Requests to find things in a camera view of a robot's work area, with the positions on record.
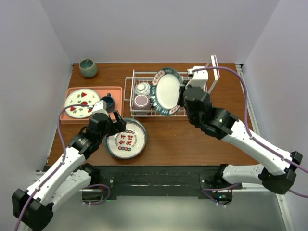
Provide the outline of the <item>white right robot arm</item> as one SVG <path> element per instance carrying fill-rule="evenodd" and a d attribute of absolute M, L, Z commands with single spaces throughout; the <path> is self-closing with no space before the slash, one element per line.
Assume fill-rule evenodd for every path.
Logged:
<path fill-rule="evenodd" d="M 263 185 L 276 194 L 290 191 L 302 154 L 282 150 L 252 132 L 237 116 L 213 107 L 210 95 L 200 87 L 180 86 L 178 102 L 184 106 L 189 123 L 206 135 L 230 143 L 258 161 L 257 165 L 222 164 L 213 177 L 214 187 L 226 189 L 236 183 Z"/>

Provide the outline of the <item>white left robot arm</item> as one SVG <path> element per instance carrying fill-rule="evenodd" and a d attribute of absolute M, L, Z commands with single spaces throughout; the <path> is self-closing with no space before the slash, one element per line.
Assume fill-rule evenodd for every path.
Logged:
<path fill-rule="evenodd" d="M 63 154 L 45 174 L 27 189 L 12 195 L 16 231 L 41 231 L 50 223 L 57 206 L 82 188 L 96 188 L 98 171 L 84 162 L 98 150 L 102 141 L 125 131 L 126 122 L 117 110 L 115 121 L 103 112 L 95 112 L 86 127 L 75 135 Z"/>

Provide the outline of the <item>blue floral ceramic bowl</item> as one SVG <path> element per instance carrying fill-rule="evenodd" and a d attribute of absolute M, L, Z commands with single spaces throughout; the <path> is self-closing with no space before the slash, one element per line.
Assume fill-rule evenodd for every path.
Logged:
<path fill-rule="evenodd" d="M 148 82 L 140 82 L 134 88 L 134 95 L 144 95 L 147 98 L 150 98 L 150 84 Z"/>

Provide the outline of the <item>purple mug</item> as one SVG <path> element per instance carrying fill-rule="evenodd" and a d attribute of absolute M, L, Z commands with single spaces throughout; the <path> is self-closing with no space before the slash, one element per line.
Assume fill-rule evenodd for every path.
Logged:
<path fill-rule="evenodd" d="M 137 95 L 133 102 L 136 115 L 147 115 L 151 110 L 150 100 L 144 95 Z"/>

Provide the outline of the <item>green rimmed white plate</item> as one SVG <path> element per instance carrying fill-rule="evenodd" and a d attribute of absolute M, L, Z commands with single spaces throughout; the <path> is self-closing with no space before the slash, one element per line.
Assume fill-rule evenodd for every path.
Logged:
<path fill-rule="evenodd" d="M 159 70 L 151 83 L 150 100 L 152 107 L 162 115 L 170 116 L 176 113 L 179 87 L 182 84 L 181 75 L 172 68 Z"/>

